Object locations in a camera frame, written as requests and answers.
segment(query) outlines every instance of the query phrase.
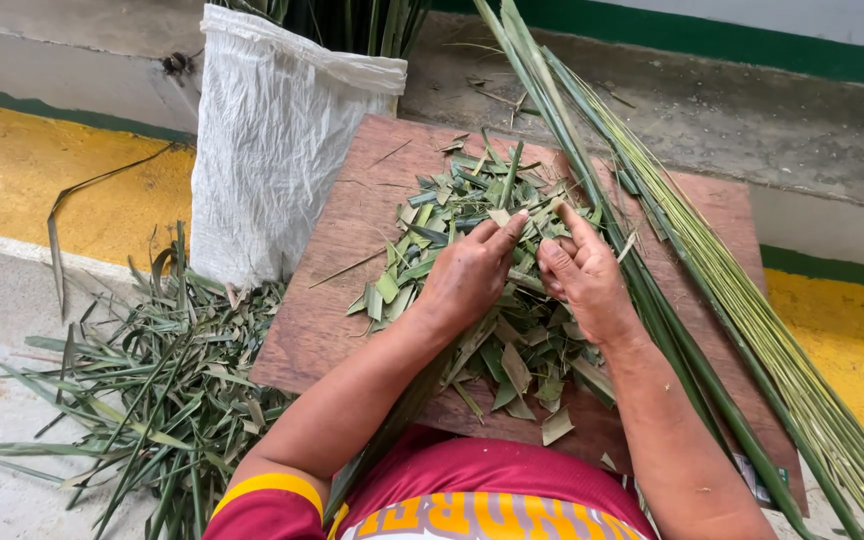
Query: forearm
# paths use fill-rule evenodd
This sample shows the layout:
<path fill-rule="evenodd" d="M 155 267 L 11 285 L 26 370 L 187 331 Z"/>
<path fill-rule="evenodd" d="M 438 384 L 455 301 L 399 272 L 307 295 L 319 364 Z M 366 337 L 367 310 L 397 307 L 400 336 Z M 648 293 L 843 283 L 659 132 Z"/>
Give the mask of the forearm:
<path fill-rule="evenodd" d="M 645 329 L 603 343 L 602 351 L 635 478 L 663 536 L 774 537 Z"/>
<path fill-rule="evenodd" d="M 454 338 L 416 305 L 292 403 L 249 452 L 327 481 L 370 437 L 414 376 Z"/>

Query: cutting board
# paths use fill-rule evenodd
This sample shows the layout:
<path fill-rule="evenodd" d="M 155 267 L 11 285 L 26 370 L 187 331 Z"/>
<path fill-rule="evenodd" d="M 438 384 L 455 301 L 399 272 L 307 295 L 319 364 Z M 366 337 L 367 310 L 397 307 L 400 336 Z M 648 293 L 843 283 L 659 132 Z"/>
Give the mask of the cutting board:
<path fill-rule="evenodd" d="M 305 392 L 365 343 L 368 317 L 364 313 L 347 317 L 346 309 L 362 292 L 364 284 L 381 274 L 385 264 L 385 238 L 394 239 L 400 234 L 395 227 L 396 205 L 407 204 L 405 199 L 419 192 L 416 175 L 443 172 L 447 157 L 437 149 L 464 133 L 466 131 L 460 129 L 377 115 L 366 115 L 362 119 L 289 283 L 282 307 L 259 351 L 249 377 L 253 382 L 289 392 Z M 495 137 L 489 140 L 495 148 L 516 144 L 516 141 Z M 464 152 L 480 156 L 482 151 L 482 137 L 471 134 Z M 526 144 L 521 162 L 536 161 L 542 162 L 542 166 L 535 171 L 547 179 L 569 176 L 568 162 L 561 151 Z M 613 202 L 624 210 L 629 230 L 637 227 L 639 240 L 635 247 L 663 294 L 705 352 L 774 463 L 788 470 L 792 494 L 805 510 L 805 488 L 796 448 L 762 399 L 714 314 L 702 305 L 701 294 L 675 256 L 656 239 L 638 203 L 617 188 L 606 161 L 594 159 L 594 166 Z M 762 259 L 748 188 L 741 183 L 715 178 L 672 174 L 751 280 L 764 291 Z M 379 250 L 382 250 L 381 256 L 362 262 Z M 313 287 L 359 262 L 362 263 Z M 486 382 L 479 380 L 465 386 L 487 411 L 493 395 Z M 500 410 L 486 414 L 484 423 L 480 423 L 462 398 L 449 388 L 432 399 L 419 423 L 464 436 L 542 444 L 540 425 L 549 413 L 533 398 L 528 398 L 527 402 L 537 422 L 512 418 Z M 632 461 L 618 410 L 606 409 L 594 395 L 576 390 L 571 383 L 566 385 L 561 402 L 568 404 L 575 429 L 554 442 L 551 448 L 598 467 L 605 467 L 601 459 L 603 454 L 608 454 L 618 472 L 630 475 Z"/>

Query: white sack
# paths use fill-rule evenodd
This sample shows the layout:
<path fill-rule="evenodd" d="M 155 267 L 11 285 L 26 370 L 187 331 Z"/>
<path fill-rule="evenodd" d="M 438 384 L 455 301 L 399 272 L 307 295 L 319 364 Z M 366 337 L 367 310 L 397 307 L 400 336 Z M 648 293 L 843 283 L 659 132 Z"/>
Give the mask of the white sack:
<path fill-rule="evenodd" d="M 366 113 L 395 115 L 406 61 L 333 53 L 205 5 L 191 264 L 236 286 L 291 275 Z"/>

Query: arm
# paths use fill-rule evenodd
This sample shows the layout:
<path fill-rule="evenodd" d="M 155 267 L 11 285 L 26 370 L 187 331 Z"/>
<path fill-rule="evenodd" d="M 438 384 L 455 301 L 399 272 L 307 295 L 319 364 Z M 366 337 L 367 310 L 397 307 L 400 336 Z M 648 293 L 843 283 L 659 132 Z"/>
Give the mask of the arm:
<path fill-rule="evenodd" d="M 298 476 L 329 498 L 402 390 L 498 300 L 528 214 L 479 224 L 443 249 L 411 307 L 292 403 L 242 459 L 229 489 L 266 473 Z"/>
<path fill-rule="evenodd" d="M 612 250 L 568 204 L 555 211 L 572 238 L 542 240 L 542 281 L 605 356 L 635 479 L 663 538 L 775 538 L 642 326 Z"/>

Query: green painted stripe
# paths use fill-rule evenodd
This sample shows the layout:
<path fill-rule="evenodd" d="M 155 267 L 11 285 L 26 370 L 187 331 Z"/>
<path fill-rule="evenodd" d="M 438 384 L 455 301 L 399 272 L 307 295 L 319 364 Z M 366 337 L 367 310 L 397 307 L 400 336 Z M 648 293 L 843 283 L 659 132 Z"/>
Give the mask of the green painted stripe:
<path fill-rule="evenodd" d="M 56 108 L 39 99 L 18 99 L 5 92 L 0 92 L 0 107 L 2 109 L 17 111 L 18 113 L 25 113 L 26 115 L 76 122 L 93 128 L 99 128 L 100 130 L 129 132 L 150 139 L 174 142 L 195 141 L 195 135 L 185 131 L 161 128 L 152 124 L 137 122 L 136 120 L 119 118 L 111 114 L 102 114 L 102 112 Z"/>
<path fill-rule="evenodd" d="M 488 2 L 498 9 L 496 0 Z M 529 26 L 545 30 L 864 83 L 862 45 L 592 0 L 517 0 L 515 5 Z M 476 13 L 469 0 L 435 0 L 433 8 Z"/>
<path fill-rule="evenodd" d="M 759 245 L 758 248 L 762 252 L 762 266 L 766 268 L 787 274 L 864 286 L 864 264 L 819 258 L 773 246 Z"/>

